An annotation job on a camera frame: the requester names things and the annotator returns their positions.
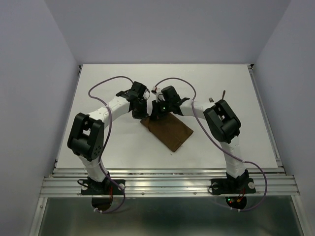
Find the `brown cloth napkin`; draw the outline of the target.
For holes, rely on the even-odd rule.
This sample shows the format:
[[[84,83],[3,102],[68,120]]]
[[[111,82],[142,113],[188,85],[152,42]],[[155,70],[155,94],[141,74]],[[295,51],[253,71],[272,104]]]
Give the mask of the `brown cloth napkin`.
[[[193,134],[192,129],[171,113],[157,120],[144,118],[140,123],[172,152],[176,152]]]

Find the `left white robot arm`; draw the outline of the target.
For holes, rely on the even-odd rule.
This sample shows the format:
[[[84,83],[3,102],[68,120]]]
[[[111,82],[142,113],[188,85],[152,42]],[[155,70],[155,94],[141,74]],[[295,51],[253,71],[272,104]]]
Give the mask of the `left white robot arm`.
[[[110,135],[113,121],[127,113],[131,113],[134,119],[148,117],[145,96],[147,91],[142,83],[133,82],[130,89],[118,92],[109,103],[91,95],[103,107],[89,114],[78,113],[74,118],[67,146],[82,161],[88,178],[93,181],[93,189],[99,194],[106,193],[110,183],[109,173],[101,161],[109,140],[104,138],[105,128],[108,128]]]

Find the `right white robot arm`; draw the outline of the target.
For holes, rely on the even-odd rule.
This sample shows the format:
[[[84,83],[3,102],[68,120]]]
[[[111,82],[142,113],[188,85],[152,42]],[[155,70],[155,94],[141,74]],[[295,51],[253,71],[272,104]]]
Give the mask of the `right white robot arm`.
[[[244,161],[240,158],[239,135],[241,122],[229,104],[221,99],[213,105],[200,103],[193,98],[181,98],[173,86],[163,89],[153,87],[152,93],[156,96],[152,101],[151,120],[166,118],[170,114],[183,117],[195,117],[208,124],[211,135],[208,137],[224,153],[226,162],[227,188],[237,192],[244,187],[244,179],[249,177]]]

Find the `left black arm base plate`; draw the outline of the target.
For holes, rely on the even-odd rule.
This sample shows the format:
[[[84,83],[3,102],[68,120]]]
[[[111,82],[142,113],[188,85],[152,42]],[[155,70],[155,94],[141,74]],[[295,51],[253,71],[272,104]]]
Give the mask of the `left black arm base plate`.
[[[123,195],[123,191],[108,179],[105,179],[103,182],[97,182],[86,178],[77,180],[77,183],[81,186],[81,195],[83,196]]]

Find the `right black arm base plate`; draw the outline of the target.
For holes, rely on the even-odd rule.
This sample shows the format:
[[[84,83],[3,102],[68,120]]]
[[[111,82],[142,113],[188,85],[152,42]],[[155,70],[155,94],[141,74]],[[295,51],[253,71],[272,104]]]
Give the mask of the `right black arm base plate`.
[[[246,194],[256,193],[255,184],[252,178],[248,178],[244,181],[231,180],[227,178],[214,178],[211,179],[211,185],[208,187],[208,192],[212,195],[218,196],[221,194]]]

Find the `aluminium front rail frame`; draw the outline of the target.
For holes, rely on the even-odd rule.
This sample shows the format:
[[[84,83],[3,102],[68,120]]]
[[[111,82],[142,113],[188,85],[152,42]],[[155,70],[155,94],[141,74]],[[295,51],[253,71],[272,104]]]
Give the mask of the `aluminium front rail frame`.
[[[303,236],[311,234],[304,220],[300,192],[294,176],[286,174],[281,162],[277,168],[267,168],[264,172],[268,181],[268,196],[290,196],[295,222]],[[224,169],[111,169],[113,179],[126,181],[126,197],[210,197],[210,180],[223,178]],[[82,197],[77,180],[86,178],[84,168],[55,168],[43,180],[30,235],[37,236],[49,198]]]

